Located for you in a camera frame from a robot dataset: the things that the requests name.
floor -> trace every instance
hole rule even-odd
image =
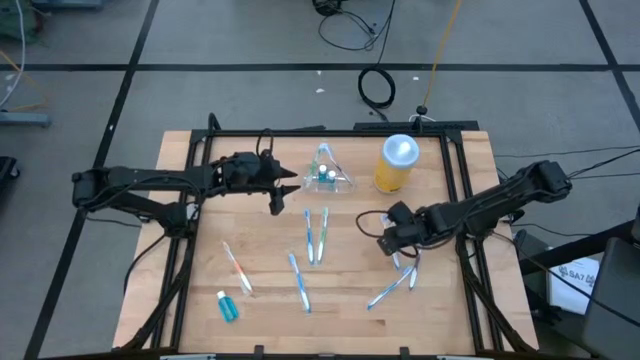
[[[592,9],[611,53],[602,38],[598,42],[583,5]],[[429,74],[419,64],[433,61],[453,6],[398,1],[382,61],[398,69],[391,71],[396,101],[385,111],[392,121],[406,121],[422,101]],[[389,7],[385,0],[345,4],[378,27]],[[141,71],[127,89],[127,64],[138,60],[132,53],[149,9]],[[500,155],[640,144],[632,96],[640,94],[639,16],[633,0],[467,1],[429,115],[477,120]],[[107,166],[154,167],[164,131],[203,128],[211,111],[226,129],[348,129],[378,120],[360,100],[356,81],[357,69],[376,61],[380,45],[370,52],[330,47],[316,32],[321,19],[310,1],[299,0],[110,0],[101,10],[53,13],[42,40],[27,51],[30,75],[50,93],[44,111],[53,125],[0,128],[0,154],[18,158],[23,174],[0,207],[0,359],[24,354],[74,218],[71,174],[90,168],[96,154],[106,156]],[[366,40],[344,18],[326,25],[335,41],[356,46]],[[16,42],[1,39],[0,48],[19,59]],[[317,65],[296,69],[292,63]],[[212,66],[180,71],[185,67],[175,64]],[[228,64],[255,66],[215,66]],[[2,79],[7,75],[0,71]],[[375,76],[365,88],[374,99],[386,96],[386,84]],[[38,99],[23,85],[9,107]],[[121,100],[119,109],[114,104]],[[99,149],[111,125],[113,141]],[[618,153],[549,158],[571,172]],[[508,174],[534,160],[496,158]],[[639,166],[640,158],[630,156],[590,175]],[[635,177],[576,180],[566,200],[527,206],[523,222],[593,233],[632,218],[639,200]],[[572,239],[528,229],[551,245]],[[109,350],[136,238],[136,229],[85,224],[40,356]]]

wooden table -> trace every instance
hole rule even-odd
[[[165,133],[158,169],[184,168],[189,136],[189,132]],[[463,138],[474,193],[496,185],[498,179],[487,133],[465,132]],[[331,196],[297,191],[286,197],[285,209],[277,217],[269,214],[266,196],[232,195],[206,201],[179,350],[252,353],[254,346],[261,344],[267,353],[398,354],[399,347],[408,346],[414,355],[473,354],[454,242],[423,254],[416,289],[409,292],[405,282],[374,309],[366,310],[367,302],[398,279],[399,274],[375,239],[362,235],[355,227],[356,215],[365,210],[387,209],[398,200],[405,201],[413,210],[448,201],[438,140],[416,140],[421,156],[409,184],[396,194],[385,195],[372,183],[384,138],[276,138],[275,157],[301,176],[307,172],[317,145],[327,141],[337,161],[355,178],[357,190]],[[216,138],[211,158],[252,151],[255,141],[251,137]],[[458,194],[463,197],[453,146],[451,154]],[[283,183],[299,184],[302,178],[287,180]],[[177,194],[154,192],[150,197],[168,202],[176,200]],[[330,209],[324,262],[311,266],[307,260],[303,210],[311,209],[317,238],[324,206]],[[372,231],[380,229],[377,215],[363,220]],[[509,229],[502,226],[497,231],[510,235]],[[137,252],[161,233],[157,224],[145,225]],[[221,241],[229,243],[251,280],[254,286],[251,297],[242,294]],[[165,241],[133,272],[114,345],[129,340],[156,305],[168,244]],[[524,340],[537,347],[514,247],[495,237],[485,241],[485,251],[496,304]],[[289,252],[298,258],[313,309],[311,314],[302,309],[287,259]],[[233,298],[240,312],[240,318],[232,324],[226,324],[218,310],[216,293],[220,290]],[[485,347],[490,348],[486,313],[478,304]],[[163,344],[168,344],[173,315],[173,309],[169,310]]]

blue liquid bottle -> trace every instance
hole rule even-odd
[[[218,306],[224,321],[229,323],[238,318],[238,309],[236,309],[233,300],[224,291],[218,291]]]

yellow container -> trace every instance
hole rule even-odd
[[[411,169],[420,158],[420,147],[411,136],[399,134],[385,140],[373,177],[376,188],[384,193],[393,193],[402,188]]]

gray floor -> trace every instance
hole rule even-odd
[[[55,12],[29,63],[126,64],[149,1],[111,0],[101,11]],[[640,63],[640,3],[590,1],[620,63]],[[350,0],[346,7],[384,22],[389,2]],[[453,9],[452,1],[398,1],[384,62],[432,62]],[[310,1],[161,0],[141,63],[351,63],[377,59],[323,43],[321,18]],[[345,44],[361,34],[344,19],[330,19],[327,36]],[[15,43],[0,48],[14,59]],[[485,0],[465,2],[443,62],[495,64],[605,64],[577,0]],[[4,81],[8,73],[0,73]],[[0,154],[17,157],[23,176],[0,207],[0,359],[22,356],[67,237],[74,209],[71,173],[95,157],[121,72],[33,72],[51,93],[48,129],[0,128]],[[153,167],[162,133],[204,127],[210,111],[223,128],[249,129],[326,125],[348,129],[377,121],[359,99],[357,71],[138,72],[107,158],[107,165]],[[392,72],[393,121],[413,114],[429,74]],[[640,94],[640,73],[625,73]],[[375,77],[365,86],[384,97]],[[38,101],[23,85],[11,105]],[[640,144],[640,132],[610,72],[440,72],[430,100],[437,120],[477,120],[489,131],[494,153],[530,154]],[[567,171],[616,152],[555,157]],[[531,159],[498,158],[507,173]],[[593,174],[637,171],[629,157]],[[628,220],[640,200],[637,178],[574,182],[563,202],[531,205],[526,222],[563,232],[596,232]],[[108,212],[105,218],[126,217]],[[569,239],[531,229],[552,245]],[[87,224],[41,355],[108,350],[122,301],[124,272],[137,231]]]

